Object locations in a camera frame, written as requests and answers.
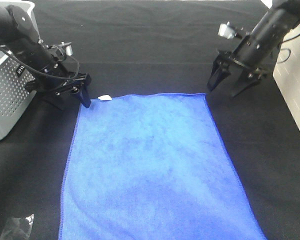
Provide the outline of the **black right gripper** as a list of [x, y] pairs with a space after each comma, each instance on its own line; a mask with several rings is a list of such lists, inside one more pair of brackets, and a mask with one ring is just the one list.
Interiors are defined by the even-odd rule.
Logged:
[[236, 97], [248, 88], [258, 85], [260, 83], [260, 79], [258, 78], [268, 75], [268, 68], [266, 68], [264, 65], [250, 67], [236, 60], [231, 51], [218, 49], [217, 52], [218, 56], [216, 57], [215, 61], [220, 66], [212, 68], [211, 75], [207, 82], [207, 88], [210, 92], [212, 92], [225, 78], [231, 74], [229, 71], [230, 66], [235, 66], [248, 73], [248, 75], [241, 75], [234, 83], [231, 90], [232, 97]]

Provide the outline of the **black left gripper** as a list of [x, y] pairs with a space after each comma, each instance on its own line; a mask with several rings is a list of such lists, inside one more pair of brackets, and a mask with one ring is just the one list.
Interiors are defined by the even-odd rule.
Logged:
[[28, 61], [24, 66], [34, 77], [34, 80], [26, 83], [24, 87], [29, 93], [36, 91], [44, 95], [54, 95], [43, 96], [41, 99], [43, 102], [63, 111], [66, 108], [66, 101], [58, 95], [70, 94], [85, 108], [90, 107], [88, 86], [92, 78], [88, 73], [79, 72], [78, 61], [75, 72], [69, 71], [51, 54], [45, 58], [39, 57], [36, 61]]

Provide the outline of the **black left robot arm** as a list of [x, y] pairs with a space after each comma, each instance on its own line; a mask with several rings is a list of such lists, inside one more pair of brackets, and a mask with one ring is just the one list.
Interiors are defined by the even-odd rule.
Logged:
[[91, 76], [78, 69], [69, 71], [63, 65], [63, 61], [73, 58], [71, 43], [45, 45], [30, 16], [19, 6], [0, 6], [0, 50], [34, 77], [24, 87], [29, 93], [69, 94], [90, 107]]

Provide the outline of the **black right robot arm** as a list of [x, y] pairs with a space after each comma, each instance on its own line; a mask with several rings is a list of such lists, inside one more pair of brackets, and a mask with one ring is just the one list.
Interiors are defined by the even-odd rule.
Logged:
[[213, 61], [207, 88], [213, 91], [223, 80], [231, 75], [230, 66], [241, 69], [231, 95], [260, 83], [269, 70], [262, 66], [263, 60], [284, 42], [290, 30], [300, 24], [300, 0], [274, 0], [272, 6], [256, 24], [251, 32], [235, 27], [231, 23], [222, 23], [218, 35], [226, 39], [240, 39], [233, 51], [219, 50]]

